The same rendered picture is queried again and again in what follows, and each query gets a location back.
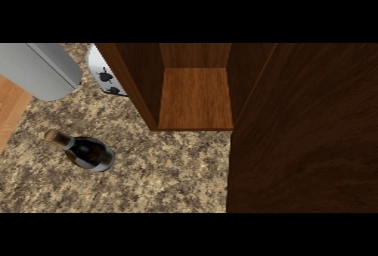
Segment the brown wooden cabinet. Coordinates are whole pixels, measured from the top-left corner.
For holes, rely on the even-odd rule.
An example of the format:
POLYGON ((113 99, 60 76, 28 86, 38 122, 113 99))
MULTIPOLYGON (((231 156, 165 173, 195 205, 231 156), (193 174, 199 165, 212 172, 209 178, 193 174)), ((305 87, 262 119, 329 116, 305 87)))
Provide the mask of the brown wooden cabinet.
POLYGON ((99 43, 153 131, 230 131, 273 43, 99 43))

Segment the dark wine bottle with cork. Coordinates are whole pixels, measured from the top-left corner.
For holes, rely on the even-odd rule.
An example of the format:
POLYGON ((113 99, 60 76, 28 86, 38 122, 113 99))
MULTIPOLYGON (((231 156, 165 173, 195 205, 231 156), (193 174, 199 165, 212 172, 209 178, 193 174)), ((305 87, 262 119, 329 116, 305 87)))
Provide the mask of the dark wine bottle with cork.
POLYGON ((70 162, 93 172, 106 171, 115 162, 112 149, 91 137, 72 137, 59 130, 50 129, 44 134, 44 140, 63 151, 70 162))

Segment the dark brown wooden cabinet door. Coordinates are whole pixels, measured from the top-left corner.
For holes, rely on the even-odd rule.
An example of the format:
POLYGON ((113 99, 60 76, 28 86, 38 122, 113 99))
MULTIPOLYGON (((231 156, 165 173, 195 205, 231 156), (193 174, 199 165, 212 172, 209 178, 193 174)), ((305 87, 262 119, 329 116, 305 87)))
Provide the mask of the dark brown wooden cabinet door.
POLYGON ((226 211, 378 212, 378 43, 274 46, 230 137, 226 211))

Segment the grey rounded appliance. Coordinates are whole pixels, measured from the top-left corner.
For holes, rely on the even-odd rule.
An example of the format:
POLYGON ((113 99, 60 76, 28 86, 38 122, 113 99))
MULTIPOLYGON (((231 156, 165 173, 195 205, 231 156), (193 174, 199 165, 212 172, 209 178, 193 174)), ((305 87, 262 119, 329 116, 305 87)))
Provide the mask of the grey rounded appliance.
POLYGON ((59 43, 0 43, 0 74, 42 101, 63 98, 82 77, 59 43))

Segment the light wooden board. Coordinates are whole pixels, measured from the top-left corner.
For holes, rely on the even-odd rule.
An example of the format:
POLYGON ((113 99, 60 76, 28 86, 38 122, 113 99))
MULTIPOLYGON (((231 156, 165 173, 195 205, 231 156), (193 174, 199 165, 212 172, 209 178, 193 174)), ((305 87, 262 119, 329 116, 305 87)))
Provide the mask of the light wooden board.
POLYGON ((0 75, 0 153, 29 104, 32 95, 0 75))

